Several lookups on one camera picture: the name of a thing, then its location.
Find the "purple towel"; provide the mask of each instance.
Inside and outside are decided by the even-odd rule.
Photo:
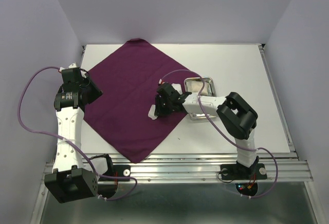
[[[133,39],[92,68],[89,73],[104,94],[85,110],[85,121],[131,162],[145,159],[176,127],[185,114],[152,120],[159,79],[186,69],[142,39]],[[176,72],[164,79],[183,87],[189,72]]]

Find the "white wall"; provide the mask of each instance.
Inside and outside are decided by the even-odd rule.
[[[290,0],[59,0],[83,44],[267,42]]]
[[[79,60],[81,46],[57,0],[0,0],[0,11],[0,223],[29,223],[56,141],[19,126],[18,99],[36,70]],[[22,112],[29,126],[56,132],[60,84],[55,70],[32,83]]]
[[[329,220],[329,0],[292,0],[265,53],[297,152]]]

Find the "wire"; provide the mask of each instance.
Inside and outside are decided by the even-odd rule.
[[[252,182],[252,180],[255,178],[255,174],[254,174],[252,177],[253,177],[253,178],[251,178],[251,179],[249,180],[248,185],[250,185],[250,183]]]
[[[79,85],[79,87],[81,87],[81,88],[86,88],[86,87],[88,87],[88,86],[89,86],[89,84],[90,84],[90,79],[89,79],[89,82],[88,82],[88,84],[87,84],[87,85],[85,85],[85,86]]]
[[[220,179],[220,174],[222,174],[222,172],[219,172],[217,174],[217,179],[219,179],[221,182],[229,184],[229,183],[232,183],[234,181],[234,179],[232,179],[231,181],[224,181],[224,180]]]
[[[253,183],[251,184],[250,188],[252,188],[252,186],[255,184],[256,182],[256,174],[254,175],[254,180],[253,180]]]
[[[83,72],[85,72],[86,74],[88,74],[88,76],[90,76],[89,71],[86,71],[86,70],[83,69],[83,68],[80,68],[80,71],[83,71]]]
[[[167,77],[168,75],[174,73],[174,72],[178,72],[178,71],[189,71],[191,73],[194,73],[195,75],[197,75],[201,81],[202,81],[202,88],[200,89],[199,93],[198,93],[198,102],[199,102],[199,106],[202,110],[202,112],[204,113],[204,115],[206,116],[207,120],[210,122],[210,124],[212,124],[212,126],[230,143],[232,144],[233,146],[235,146],[236,148],[239,148],[241,150],[244,150],[244,151],[251,151],[251,152],[255,152],[255,151],[259,151],[259,150],[264,150],[266,151],[273,159],[274,161],[274,164],[276,166],[276,177],[274,179],[274,182],[272,184],[272,186],[270,187],[270,189],[268,189],[266,192],[264,192],[263,194],[260,194],[260,195],[257,195],[257,196],[252,196],[250,198],[260,198],[260,197],[263,197],[265,195],[267,195],[268,193],[270,193],[270,191],[273,190],[273,188],[275,187],[275,185],[277,184],[277,181],[278,181],[278,174],[279,174],[279,168],[278,168],[278,163],[277,163],[277,160],[275,159],[274,155],[266,148],[263,148],[263,147],[259,147],[259,148],[245,148],[245,147],[242,147],[236,143],[234,143],[232,140],[230,140],[218,127],[217,125],[210,119],[209,115],[207,114],[206,110],[204,109],[203,105],[202,105],[202,102],[201,102],[201,93],[203,91],[203,89],[205,88],[205,81],[204,79],[199,75],[197,74],[196,72],[193,72],[193,71],[190,71],[190,70],[187,70],[187,69],[178,69],[178,70],[174,70],[174,71],[171,71],[169,72],[168,74],[164,75],[162,77],[161,80],[163,80],[165,77]]]
[[[51,132],[45,132],[45,131],[42,131],[42,130],[33,130],[29,127],[27,127],[23,122],[22,122],[22,118],[21,118],[21,107],[22,107],[22,102],[23,102],[23,98],[24,98],[24,95],[26,93],[26,90],[27,88],[30,86],[32,80],[35,78],[35,76],[37,76],[40,72],[44,71],[44,70],[47,70],[47,69],[56,69],[57,71],[59,71],[60,69],[58,67],[55,67],[55,66],[48,66],[48,67],[44,67],[40,70],[38,70],[35,74],[33,74],[33,76],[30,78],[30,80],[27,82],[26,86],[24,87],[23,89],[23,92],[21,94],[21,97],[20,97],[20,100],[19,100],[19,105],[18,105],[18,108],[17,108],[17,118],[19,120],[19,123],[20,125],[22,126],[22,128],[24,128],[25,130],[27,130],[28,132],[31,132],[31,133],[36,133],[36,134],[45,134],[45,135],[49,135],[49,136],[52,136],[52,137],[55,137],[55,138],[58,138],[58,139],[61,139],[65,142],[67,142],[70,146],[72,146],[88,163],[89,165],[92,167],[93,169],[93,172],[101,177],[101,178],[107,178],[107,179],[132,179],[135,181],[135,184],[134,186],[127,192],[125,193],[124,195],[120,196],[120,197],[116,197],[116,198],[104,198],[102,197],[101,195],[98,195],[98,198],[101,198],[101,199],[104,199],[105,201],[114,201],[114,200],[119,200],[119,199],[122,199],[124,198],[125,196],[129,195],[137,186],[137,179],[134,178],[134,177],[114,177],[114,176],[107,176],[107,175],[102,175],[102,174],[99,174],[97,173],[92,161],[87,157],[87,155],[85,153],[82,152],[82,150],[79,149],[79,147],[77,147],[74,143],[72,143],[70,140],[67,140],[65,139],[64,137],[58,135],[58,134],[55,134],[55,133],[51,133]]]

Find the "white table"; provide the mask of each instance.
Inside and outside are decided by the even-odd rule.
[[[87,45],[81,67],[90,70],[120,46]],[[290,152],[288,135],[280,119],[258,44],[154,46],[188,69],[211,77],[218,96],[225,96],[231,91],[239,93],[259,115],[255,130],[257,147],[265,147],[273,153]],[[219,118],[215,123],[226,132]],[[82,151],[87,154],[118,154],[85,122],[81,137]],[[236,153],[236,148],[222,138],[208,121],[192,121],[187,115],[151,155],[232,153]]]

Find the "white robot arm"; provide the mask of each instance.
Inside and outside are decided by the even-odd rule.
[[[207,114],[219,117],[217,113],[218,107],[226,102],[226,97],[201,96],[200,100]],[[190,95],[188,95],[182,105],[185,111],[189,114],[203,114],[203,111],[201,110],[201,107],[198,102],[197,93],[191,93]],[[234,139],[235,143],[243,148],[255,148],[254,129],[252,129],[248,139],[238,139],[236,137]],[[237,162],[242,164],[243,166],[251,167],[252,164],[255,162],[256,158],[256,151],[252,152],[237,148]]]
[[[173,112],[204,113],[198,102],[197,93],[180,94],[169,83],[160,84],[157,92],[155,116],[167,116]],[[235,178],[250,178],[258,166],[254,144],[257,113],[235,92],[226,97],[201,96],[200,100],[206,113],[219,117],[228,133],[234,137],[236,145],[243,148],[237,148],[237,163],[232,174],[235,174]]]
[[[61,68],[63,78],[54,107],[58,120],[58,135],[81,148],[81,125],[85,105],[102,95],[88,73],[76,66]],[[96,196],[96,175],[83,166],[81,155],[66,141],[58,139],[52,173],[45,175],[45,185],[58,202],[68,202]]]

